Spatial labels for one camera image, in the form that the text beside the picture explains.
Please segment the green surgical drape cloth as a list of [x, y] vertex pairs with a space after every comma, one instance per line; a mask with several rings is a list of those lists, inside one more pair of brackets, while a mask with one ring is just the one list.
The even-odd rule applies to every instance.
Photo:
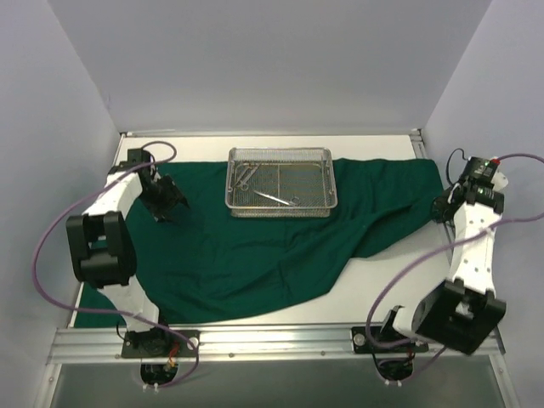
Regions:
[[374, 256], [427, 224], [442, 190], [430, 160], [338, 159], [329, 217], [235, 218], [224, 203], [225, 163], [163, 170], [188, 205], [158, 223], [135, 203], [127, 228], [139, 282], [170, 324], [253, 317], [323, 296], [350, 259]]

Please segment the wire mesh instrument tray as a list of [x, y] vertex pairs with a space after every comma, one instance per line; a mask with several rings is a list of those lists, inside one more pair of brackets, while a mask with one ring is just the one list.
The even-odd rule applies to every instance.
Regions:
[[[237, 165], [260, 163], [248, 190], [228, 192]], [[300, 200], [289, 207], [255, 195], [260, 191], [283, 199]], [[233, 148], [229, 151], [225, 205], [237, 218], [326, 218], [337, 207], [332, 153], [326, 148]]]

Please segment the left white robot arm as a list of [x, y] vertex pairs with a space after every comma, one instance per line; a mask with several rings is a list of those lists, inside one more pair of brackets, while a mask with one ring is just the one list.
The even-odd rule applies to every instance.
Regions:
[[173, 178], [159, 173], [145, 146], [127, 151], [127, 159], [108, 172], [104, 190], [82, 214], [70, 216], [65, 228], [77, 280], [124, 313], [127, 333], [142, 334], [144, 350], [162, 356], [171, 348], [172, 336], [156, 326], [160, 310], [136, 276], [137, 254], [126, 223], [137, 201], [157, 223], [168, 222], [177, 206], [189, 205]]

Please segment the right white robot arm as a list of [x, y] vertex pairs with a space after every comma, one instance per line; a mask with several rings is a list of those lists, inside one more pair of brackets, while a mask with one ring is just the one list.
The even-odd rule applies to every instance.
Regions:
[[446, 198], [439, 198], [439, 204], [446, 205], [439, 214], [453, 221], [456, 242], [484, 235], [455, 247], [448, 274], [418, 305], [389, 312], [387, 323], [377, 330], [383, 348], [395, 351], [411, 338], [470, 355], [497, 327], [507, 306], [496, 298], [495, 231], [490, 226], [502, 219], [506, 186], [506, 177], [499, 174], [489, 183], [457, 185]]

